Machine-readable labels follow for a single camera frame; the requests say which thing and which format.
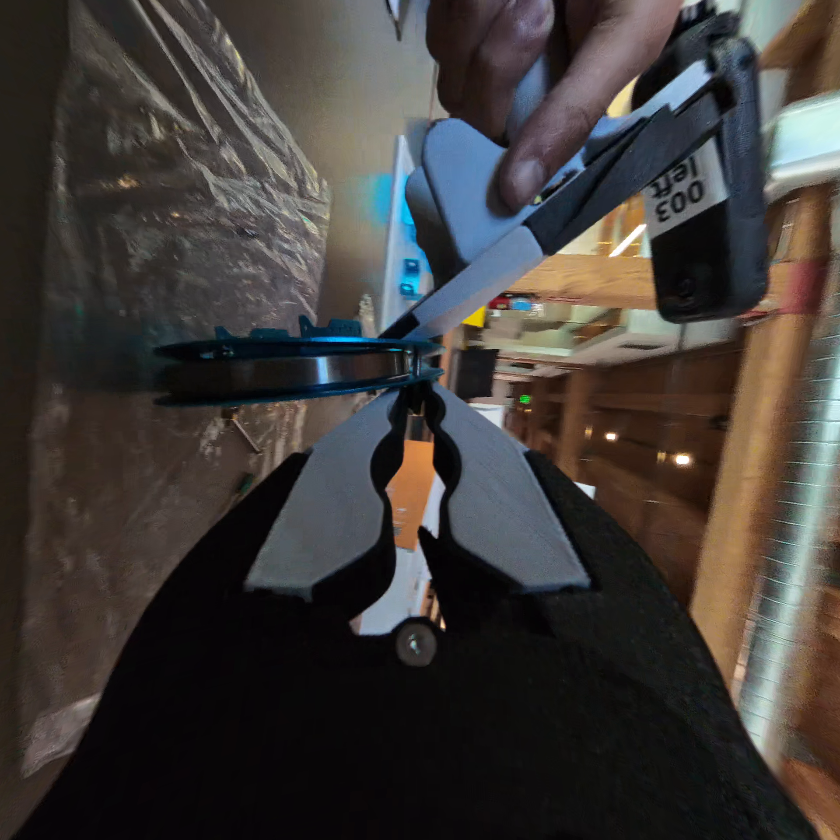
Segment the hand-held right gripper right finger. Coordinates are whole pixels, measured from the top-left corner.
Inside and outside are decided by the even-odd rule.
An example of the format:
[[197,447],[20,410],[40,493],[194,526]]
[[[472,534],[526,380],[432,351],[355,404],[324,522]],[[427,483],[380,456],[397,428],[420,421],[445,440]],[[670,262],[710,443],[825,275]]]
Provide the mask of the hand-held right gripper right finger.
[[577,549],[543,491],[528,450],[441,385],[423,399],[444,485],[438,536],[510,583],[515,592],[587,591]]

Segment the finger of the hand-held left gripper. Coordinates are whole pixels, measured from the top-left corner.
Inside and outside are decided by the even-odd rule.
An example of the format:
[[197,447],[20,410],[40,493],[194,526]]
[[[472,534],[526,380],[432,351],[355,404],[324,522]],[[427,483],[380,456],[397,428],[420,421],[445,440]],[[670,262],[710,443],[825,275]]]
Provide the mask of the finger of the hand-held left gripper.
[[545,258],[527,226],[518,226],[487,248],[452,280],[428,293],[381,333],[382,340],[429,341],[513,287]]

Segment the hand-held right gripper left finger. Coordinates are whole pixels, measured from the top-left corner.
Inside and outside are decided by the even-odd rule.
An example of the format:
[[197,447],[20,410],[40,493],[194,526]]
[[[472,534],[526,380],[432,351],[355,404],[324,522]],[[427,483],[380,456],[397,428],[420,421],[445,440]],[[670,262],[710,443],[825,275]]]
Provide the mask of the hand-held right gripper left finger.
[[403,393],[378,395],[306,452],[245,578],[247,592],[375,602],[396,570],[386,487],[403,462]]

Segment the blue disc bearing assembly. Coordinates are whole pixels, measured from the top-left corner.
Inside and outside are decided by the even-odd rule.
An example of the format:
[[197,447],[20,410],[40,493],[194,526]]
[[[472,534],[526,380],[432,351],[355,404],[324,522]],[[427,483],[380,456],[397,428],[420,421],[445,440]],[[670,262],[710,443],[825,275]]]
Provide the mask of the blue disc bearing assembly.
[[354,320],[326,327],[300,316],[298,334],[252,329],[155,348],[159,406],[237,407],[398,390],[435,382],[444,347],[424,339],[368,338]]

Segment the person's left hand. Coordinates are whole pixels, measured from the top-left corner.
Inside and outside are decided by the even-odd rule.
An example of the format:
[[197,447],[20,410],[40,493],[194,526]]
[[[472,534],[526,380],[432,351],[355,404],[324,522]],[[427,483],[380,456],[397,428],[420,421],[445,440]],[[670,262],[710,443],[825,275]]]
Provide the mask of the person's left hand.
[[[615,97],[658,57],[680,1],[432,1],[427,49],[447,114],[507,141],[500,199],[525,207],[582,147]],[[541,57],[553,84],[510,133],[516,89]]]

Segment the white foam board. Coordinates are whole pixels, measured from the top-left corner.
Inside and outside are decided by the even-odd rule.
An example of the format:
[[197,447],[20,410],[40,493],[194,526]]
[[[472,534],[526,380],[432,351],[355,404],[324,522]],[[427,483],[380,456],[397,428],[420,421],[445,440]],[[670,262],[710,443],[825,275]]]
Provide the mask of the white foam board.
[[[392,181],[389,193],[385,263],[377,325],[379,332],[383,332],[391,326],[433,288],[432,273],[425,253],[417,243],[416,226],[405,198],[406,181],[414,169],[415,162],[407,137],[404,134],[399,134],[395,138]],[[421,264],[420,276],[414,278],[403,277],[404,258],[419,260]],[[409,282],[416,286],[418,300],[405,299],[400,295],[399,285],[402,282]]]

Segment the clear plastic bag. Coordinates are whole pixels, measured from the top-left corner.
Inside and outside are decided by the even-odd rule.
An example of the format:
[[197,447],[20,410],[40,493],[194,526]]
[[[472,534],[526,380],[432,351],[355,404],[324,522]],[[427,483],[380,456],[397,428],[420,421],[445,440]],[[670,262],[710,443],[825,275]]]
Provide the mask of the clear plastic bag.
[[314,314],[330,189],[204,2],[68,2],[49,164],[17,767],[79,743],[122,646],[296,408],[247,455],[155,403],[155,349]]

